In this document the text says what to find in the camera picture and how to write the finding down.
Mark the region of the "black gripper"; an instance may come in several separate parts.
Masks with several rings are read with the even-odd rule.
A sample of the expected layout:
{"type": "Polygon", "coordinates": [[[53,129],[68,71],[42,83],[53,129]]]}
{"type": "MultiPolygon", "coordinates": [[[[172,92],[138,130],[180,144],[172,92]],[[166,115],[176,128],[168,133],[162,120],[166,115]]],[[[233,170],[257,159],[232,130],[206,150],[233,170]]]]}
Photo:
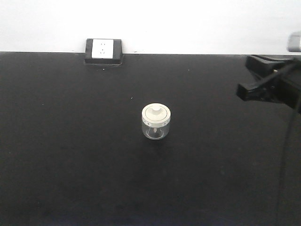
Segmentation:
{"type": "Polygon", "coordinates": [[[237,85],[236,95],[243,101],[265,101],[282,103],[292,109],[301,108],[301,64],[293,63],[292,57],[267,57],[250,55],[246,57],[245,67],[260,80],[252,84],[237,85]]]}

